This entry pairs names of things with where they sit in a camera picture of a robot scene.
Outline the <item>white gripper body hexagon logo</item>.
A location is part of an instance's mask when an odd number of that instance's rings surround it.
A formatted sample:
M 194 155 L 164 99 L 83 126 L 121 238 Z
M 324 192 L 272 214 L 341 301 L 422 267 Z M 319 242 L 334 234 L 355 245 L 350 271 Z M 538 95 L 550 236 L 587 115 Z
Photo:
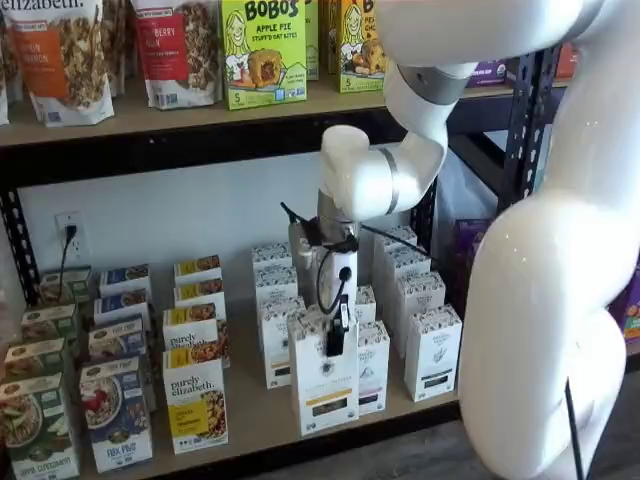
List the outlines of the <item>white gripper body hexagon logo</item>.
M 323 306 L 329 313 L 319 309 L 316 323 L 320 328 L 328 328 L 331 319 L 341 313 L 340 302 L 347 304 L 347 328 L 356 325 L 355 300 L 357 293 L 357 253 L 330 252 L 328 249 L 318 250 L 318 262 L 315 277 L 315 294 L 318 306 Z

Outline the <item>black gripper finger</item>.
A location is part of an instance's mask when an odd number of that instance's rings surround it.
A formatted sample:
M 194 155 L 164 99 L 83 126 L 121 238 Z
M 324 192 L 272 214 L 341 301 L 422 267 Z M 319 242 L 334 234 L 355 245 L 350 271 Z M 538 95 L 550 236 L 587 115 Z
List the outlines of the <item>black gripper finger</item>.
M 348 296 L 341 295 L 336 308 L 329 314 L 326 340 L 327 357 L 337 357 L 343 354 L 345 335 L 350 330 L 350 319 Z

